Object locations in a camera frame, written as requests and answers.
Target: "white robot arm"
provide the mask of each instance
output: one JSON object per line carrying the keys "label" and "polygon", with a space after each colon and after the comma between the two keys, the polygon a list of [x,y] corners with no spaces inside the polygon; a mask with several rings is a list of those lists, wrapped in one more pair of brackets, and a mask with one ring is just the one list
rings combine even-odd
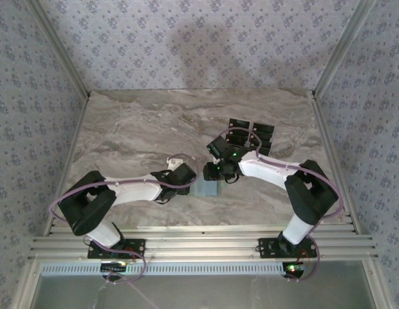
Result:
{"label": "white robot arm", "polygon": [[235,179],[233,182],[236,182],[240,176],[250,176],[287,191],[295,214],[278,237],[280,249],[285,253],[291,254],[338,200],[337,193],[325,182],[310,174],[288,168],[301,166],[326,178],[322,169],[312,160],[298,164],[261,154],[257,157],[255,151],[246,147],[235,149],[221,136],[213,140],[207,148],[214,161],[204,167],[205,180],[225,180],[229,183],[230,179]]}
{"label": "white robot arm", "polygon": [[[122,239],[122,234],[115,224],[104,219],[111,207],[142,200],[166,203],[177,194],[187,195],[189,187],[181,186],[191,183],[195,177],[196,173],[179,159],[171,159],[164,171],[137,178],[103,177],[98,171],[91,171],[69,191],[91,183],[107,184],[69,196],[59,203],[59,208],[74,235],[87,235],[101,245],[111,248]],[[165,186],[165,183],[180,188],[173,189]]]}

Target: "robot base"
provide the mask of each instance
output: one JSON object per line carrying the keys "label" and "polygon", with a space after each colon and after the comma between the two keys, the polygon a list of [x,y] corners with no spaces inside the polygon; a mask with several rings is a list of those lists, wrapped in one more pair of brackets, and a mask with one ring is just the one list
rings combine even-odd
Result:
{"label": "robot base", "polygon": [[105,251],[91,241],[88,249],[88,259],[139,259],[139,257],[133,256],[132,252],[143,256],[145,252],[145,239],[121,239],[112,249],[126,250],[129,251],[129,254]]}
{"label": "robot base", "polygon": [[315,245],[309,238],[304,238],[292,252],[285,252],[279,246],[278,238],[259,238],[258,246],[255,248],[261,259],[281,258],[316,258]]}

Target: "marble surface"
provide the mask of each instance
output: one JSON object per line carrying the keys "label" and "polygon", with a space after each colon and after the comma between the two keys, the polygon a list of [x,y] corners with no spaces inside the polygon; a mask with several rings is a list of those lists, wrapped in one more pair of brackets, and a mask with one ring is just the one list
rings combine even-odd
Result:
{"label": "marble surface", "polygon": [[[168,156],[194,156],[202,170],[206,145],[229,118],[275,126],[271,157],[316,160],[331,176],[303,89],[213,89],[92,92],[66,188],[88,171],[136,177],[166,168]],[[121,226],[283,224],[293,214],[287,193],[256,178],[222,186],[219,196],[177,196],[165,205],[138,201],[113,207]]]}

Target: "white vent strip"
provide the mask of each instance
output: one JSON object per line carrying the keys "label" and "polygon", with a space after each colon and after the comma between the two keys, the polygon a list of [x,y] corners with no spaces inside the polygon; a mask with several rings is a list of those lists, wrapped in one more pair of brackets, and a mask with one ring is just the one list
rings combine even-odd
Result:
{"label": "white vent strip", "polygon": [[[137,275],[142,264],[127,265],[125,275]],[[52,263],[44,265],[43,276],[95,276],[100,275],[100,263]],[[285,274],[281,262],[220,262],[220,263],[151,263],[146,276],[195,275],[270,275]]]}

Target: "floral wallpaper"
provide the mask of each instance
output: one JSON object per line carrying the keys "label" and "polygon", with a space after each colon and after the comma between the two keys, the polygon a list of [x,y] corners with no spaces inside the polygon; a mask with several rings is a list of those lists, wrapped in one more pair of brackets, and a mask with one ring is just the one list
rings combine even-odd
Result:
{"label": "floral wallpaper", "polygon": [[321,98],[399,308],[399,0],[378,0]]}
{"label": "floral wallpaper", "polygon": [[40,0],[95,89],[312,89],[358,0]]}
{"label": "floral wallpaper", "polygon": [[20,0],[0,0],[0,308],[43,232],[83,99]]}

